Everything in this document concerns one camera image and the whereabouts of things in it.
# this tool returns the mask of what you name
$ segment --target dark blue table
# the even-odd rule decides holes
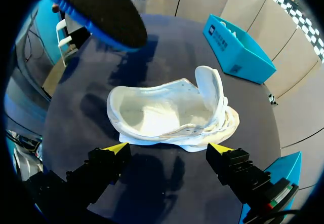
[[[95,37],[70,61],[53,95],[44,133],[44,166],[65,179],[95,147],[118,143],[106,114],[115,86],[151,87],[187,78],[208,65],[219,70],[229,105],[240,116],[222,145],[241,147],[265,169],[280,156],[277,127],[263,86],[225,75],[203,35],[203,24],[143,16],[147,45],[136,53],[114,51]],[[119,223],[237,223],[241,203],[222,186],[206,152],[188,153],[167,144],[131,146],[132,162],[115,186],[89,209]]]

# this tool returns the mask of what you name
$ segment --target white sneaker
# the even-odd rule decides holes
[[[170,143],[197,152],[209,142],[228,139],[239,117],[227,105],[218,71],[199,66],[195,77],[198,88],[187,79],[150,88],[115,87],[107,99],[107,114],[120,142]]]

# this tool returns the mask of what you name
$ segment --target blue cardboard box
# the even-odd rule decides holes
[[[236,32],[236,37],[229,29]],[[257,42],[226,20],[211,14],[205,25],[204,35],[224,73],[262,84],[276,72],[271,59]]]

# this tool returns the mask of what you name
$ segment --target cable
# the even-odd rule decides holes
[[[28,30],[28,31],[30,31],[32,34],[34,34],[36,37],[38,37],[38,39],[39,39],[40,42],[42,43],[42,46],[43,46],[42,54],[41,54],[39,57],[34,58],[34,59],[40,59],[40,58],[43,56],[44,52],[45,52],[45,45],[44,45],[44,42],[43,42],[42,38],[41,38],[39,35],[37,35],[37,33],[33,32],[32,30]]]
[[[31,56],[32,56],[32,54],[31,54],[31,42],[30,42],[30,37],[29,37],[28,33],[27,33],[27,38],[28,38],[28,40],[29,40],[29,50],[30,50],[30,52],[29,52],[29,56],[28,56],[28,58],[25,57],[26,62],[28,62],[29,59],[30,59]]]
[[[7,114],[7,112],[6,112],[5,110],[4,110],[4,114],[5,114],[5,116],[7,116],[8,119],[10,119],[12,122],[14,122],[15,124],[17,124],[18,126],[20,126],[20,127],[24,128],[24,129],[28,130],[28,131],[29,131],[30,133],[32,133],[32,134],[35,134],[35,135],[38,135],[39,137],[42,137],[40,134],[37,134],[37,133],[35,133],[34,131],[32,131],[32,130],[30,130],[30,129],[27,129],[25,126],[19,124],[17,121],[15,121],[13,118],[11,118],[11,117]]]
[[[39,144],[41,143],[40,141],[36,144],[34,149],[28,149],[26,148],[18,139],[14,138],[12,136],[12,134],[10,134],[9,132],[6,132],[7,137],[9,138],[9,140],[11,140],[13,143],[16,143],[17,145],[19,145],[20,147],[23,147],[25,150],[30,151],[30,152],[34,152],[37,150]]]
[[[283,215],[288,215],[288,214],[293,214],[296,215],[299,212],[299,210],[283,210],[283,211],[279,211],[279,212],[275,212],[275,213],[270,213],[268,215],[265,215],[263,217],[260,217],[252,222],[250,222],[250,224],[263,224],[265,223],[267,220],[273,219],[273,218],[277,218]]]

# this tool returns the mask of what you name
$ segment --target shoe tongue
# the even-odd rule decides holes
[[[195,77],[205,107],[214,113],[211,119],[214,121],[217,117],[216,111],[223,106],[224,99],[223,85],[218,71],[208,66],[199,66],[195,70]]]

